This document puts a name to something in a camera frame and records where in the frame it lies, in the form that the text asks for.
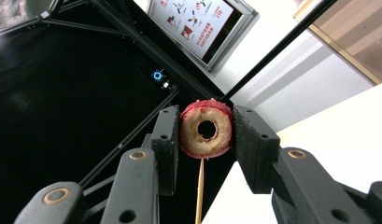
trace donut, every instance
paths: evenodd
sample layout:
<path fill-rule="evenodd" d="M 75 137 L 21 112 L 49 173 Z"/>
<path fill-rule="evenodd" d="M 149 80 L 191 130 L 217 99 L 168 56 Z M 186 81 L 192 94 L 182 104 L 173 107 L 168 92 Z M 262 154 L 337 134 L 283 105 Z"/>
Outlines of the donut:
<path fill-rule="evenodd" d="M 232 111 L 214 99 L 188 105 L 180 117 L 181 149 L 196 159 L 222 155 L 231 147 Z"/>

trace donut hole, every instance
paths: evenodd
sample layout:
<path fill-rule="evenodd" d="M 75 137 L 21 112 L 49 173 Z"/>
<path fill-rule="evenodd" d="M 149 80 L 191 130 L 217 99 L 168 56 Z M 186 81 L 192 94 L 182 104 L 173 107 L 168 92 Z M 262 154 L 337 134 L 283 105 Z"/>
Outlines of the donut hole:
<path fill-rule="evenodd" d="M 204 120 L 197 125 L 197 132 L 204 139 L 210 139 L 216 134 L 217 128 L 211 120 Z"/>

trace black rod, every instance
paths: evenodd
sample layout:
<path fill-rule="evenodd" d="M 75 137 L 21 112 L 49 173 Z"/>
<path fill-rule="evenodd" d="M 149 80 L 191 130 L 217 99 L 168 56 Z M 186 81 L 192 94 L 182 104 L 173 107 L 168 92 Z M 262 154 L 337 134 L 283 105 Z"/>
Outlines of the black rod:
<path fill-rule="evenodd" d="M 87 0 L 77 0 L 77 1 L 64 1 L 63 5 L 60 7 L 59 13 L 65 12 L 74 7 L 81 6 L 83 4 L 87 4 Z"/>
<path fill-rule="evenodd" d="M 144 128 L 158 116 L 159 112 L 164 109 L 181 91 L 181 87 L 174 89 L 156 108 L 143 120 L 137 127 L 133 129 L 100 163 L 98 163 L 80 182 L 79 184 L 85 189 L 98 176 L 107 165 L 120 155 L 129 143 L 141 132 Z"/>
<path fill-rule="evenodd" d="M 7 35 L 9 33 L 15 32 L 15 31 L 21 31 L 22 29 L 26 29 L 26 28 L 31 30 L 38 23 L 39 23 L 39 19 L 38 18 L 33 18 L 33 19 L 29 20 L 29 21 L 25 21 L 25 22 L 19 23 L 19 24 L 14 25 L 14 26 L 9 26 L 9 27 L 2 28 L 2 29 L 0 29 L 0 36 L 1 35 Z"/>
<path fill-rule="evenodd" d="M 129 36 L 122 31 L 108 29 L 108 28 L 104 28 L 104 27 L 98 27 L 98 26 L 91 26 L 91 25 L 77 23 L 77 22 L 71 22 L 71 21 L 43 20 L 40 23 L 60 25 L 60 26 L 66 26 L 66 27 L 71 27 L 71 28 L 78 28 L 78 29 L 82 29 L 82 30 L 89 30 L 89 31 L 106 33 L 109 35 L 121 35 L 121 36 L 126 36 L 126 37 Z"/>
<path fill-rule="evenodd" d="M 120 0 L 119 4 L 121 6 L 121 9 L 123 10 L 124 13 L 124 18 L 129 22 L 128 24 L 132 26 L 132 16 L 130 14 L 129 8 L 127 7 L 127 1 L 126 0 Z"/>
<path fill-rule="evenodd" d="M 90 194 L 95 193 L 96 191 L 108 186 L 109 184 L 112 184 L 114 182 L 115 175 L 110 176 L 109 178 L 101 181 L 100 183 L 97 183 L 88 189 L 83 190 L 83 196 L 88 197 Z"/>
<path fill-rule="evenodd" d="M 220 100 L 227 102 L 232 96 L 240 91 L 252 78 L 271 62 L 283 49 L 285 49 L 296 37 L 306 30 L 318 17 L 330 8 L 336 0 L 325 0 L 299 22 L 269 53 L 266 54 L 237 84 L 232 87 Z"/>

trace blue light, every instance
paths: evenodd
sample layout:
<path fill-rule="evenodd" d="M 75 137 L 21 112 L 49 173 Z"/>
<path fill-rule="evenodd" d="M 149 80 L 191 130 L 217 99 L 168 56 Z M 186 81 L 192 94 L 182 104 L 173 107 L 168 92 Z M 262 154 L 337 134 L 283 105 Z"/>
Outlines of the blue light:
<path fill-rule="evenodd" d="M 156 71 L 153 73 L 153 78 L 156 80 L 156 81 L 160 81 L 163 77 L 163 74 L 159 71 Z"/>

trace black metal bar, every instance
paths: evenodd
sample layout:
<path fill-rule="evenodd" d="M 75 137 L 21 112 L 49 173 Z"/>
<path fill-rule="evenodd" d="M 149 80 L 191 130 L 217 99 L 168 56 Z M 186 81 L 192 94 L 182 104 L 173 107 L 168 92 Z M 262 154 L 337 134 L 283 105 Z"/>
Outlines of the black metal bar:
<path fill-rule="evenodd" d="M 81 24 L 81 23 L 76 23 L 76 22 L 71 22 L 71 21 L 43 20 L 40 23 L 41 24 L 60 25 L 60 26 L 77 28 L 77 29 L 82 29 L 82 30 L 101 32 L 101 33 L 106 33 L 106 34 L 110 34 L 110 35 L 121 35 L 121 36 L 129 37 L 124 32 L 120 32 L 117 30 L 107 29 L 107 28 L 98 27 L 98 26 L 91 26 L 91 25 L 86 25 L 86 24 Z"/>
<path fill-rule="evenodd" d="M 135 148 L 125 152 L 101 223 L 158 223 L 157 182 L 152 149 Z"/>
<path fill-rule="evenodd" d="M 296 37 L 298 37 L 310 24 L 312 24 L 322 13 L 331 7 L 336 0 L 325 0 L 321 2 L 309 15 L 307 15 L 295 28 L 293 28 L 269 53 L 267 53 L 234 87 L 232 87 L 222 98 L 227 102 L 240 91 L 252 78 L 271 62 L 283 49 L 285 49 Z"/>
<path fill-rule="evenodd" d="M 100 188 L 103 188 L 104 186 L 111 184 L 114 181 L 114 179 L 115 179 L 115 176 L 112 175 L 111 177 L 101 181 L 100 183 L 95 184 L 95 185 L 89 187 L 88 189 L 83 190 L 83 195 L 85 197 L 89 196 L 90 194 L 96 192 Z"/>
<path fill-rule="evenodd" d="M 59 13 L 65 12 L 66 10 L 69 10 L 74 7 L 78 7 L 80 5 L 86 4 L 88 1 L 86 0 L 77 0 L 73 1 L 71 3 L 67 3 L 69 1 L 64 1 L 64 4 L 60 7 Z"/>
<path fill-rule="evenodd" d="M 293 201 L 292 201 L 292 198 L 290 197 L 290 193 L 287 190 L 286 185 L 284 184 L 284 180 L 278 171 L 277 161 L 272 162 L 272 167 L 273 168 L 272 168 L 272 174 L 270 177 L 270 181 L 271 181 L 271 184 L 273 186 L 273 193 L 275 194 L 275 196 L 277 196 L 278 198 L 280 198 L 284 202 L 293 205 Z"/>
<path fill-rule="evenodd" d="M 255 194 L 269 194 L 271 161 L 277 160 L 280 138 L 253 110 L 233 107 L 233 152 L 244 177 Z"/>
<path fill-rule="evenodd" d="M 179 150 L 178 106 L 166 107 L 159 114 L 150 136 L 151 149 L 155 152 L 159 169 L 159 194 L 171 196 L 176 189 Z"/>
<path fill-rule="evenodd" d="M 123 9 L 124 16 L 125 16 L 124 18 L 129 22 L 130 26 L 133 26 L 132 25 L 133 19 L 132 19 L 132 16 L 130 14 L 129 8 L 127 6 L 126 0 L 120 0 L 119 4 L 121 6 L 121 9 Z"/>
<path fill-rule="evenodd" d="M 277 167 L 299 215 L 297 223 L 372 223 L 311 153 L 283 148 Z"/>
<path fill-rule="evenodd" d="M 194 78 L 184 67 L 171 58 L 164 50 L 140 34 L 133 26 L 126 23 L 121 14 L 108 2 L 91 0 L 91 3 L 118 29 L 126 32 L 134 42 L 152 59 L 159 63 L 177 82 L 199 99 L 211 99 L 216 96 Z"/>
<path fill-rule="evenodd" d="M 85 189 L 106 166 L 114 160 L 127 145 L 170 103 L 181 91 L 178 87 L 173 90 L 137 127 L 133 129 L 100 163 L 97 164 L 80 182 L 79 184 Z"/>
<path fill-rule="evenodd" d="M 21 29 L 26 29 L 26 28 L 32 29 L 38 23 L 39 23 L 39 19 L 35 18 L 35 19 L 31 19 L 29 21 L 20 23 L 20 24 L 15 25 L 15 26 L 11 26 L 11 27 L 8 27 L 8 28 L 0 29 L 0 36 L 1 35 L 7 35 L 7 34 L 9 34 L 11 32 L 19 31 Z"/>
<path fill-rule="evenodd" d="M 60 11 L 60 7 L 62 6 L 63 1 L 64 0 L 53 0 L 53 1 L 51 1 L 49 9 L 48 9 L 51 16 L 54 16 L 55 14 L 57 14 Z"/>
<path fill-rule="evenodd" d="M 277 223 L 279 224 L 294 224 L 298 223 L 298 212 L 293 204 L 278 196 L 276 190 L 272 193 L 272 206 L 275 210 Z"/>
<path fill-rule="evenodd" d="M 102 212 L 106 208 L 106 202 L 108 202 L 108 199 L 105 199 L 102 202 L 100 202 L 100 203 L 96 204 L 95 206 L 86 210 L 85 215 L 83 216 L 83 219 L 82 219 L 82 223 L 85 223 L 91 217 Z"/>

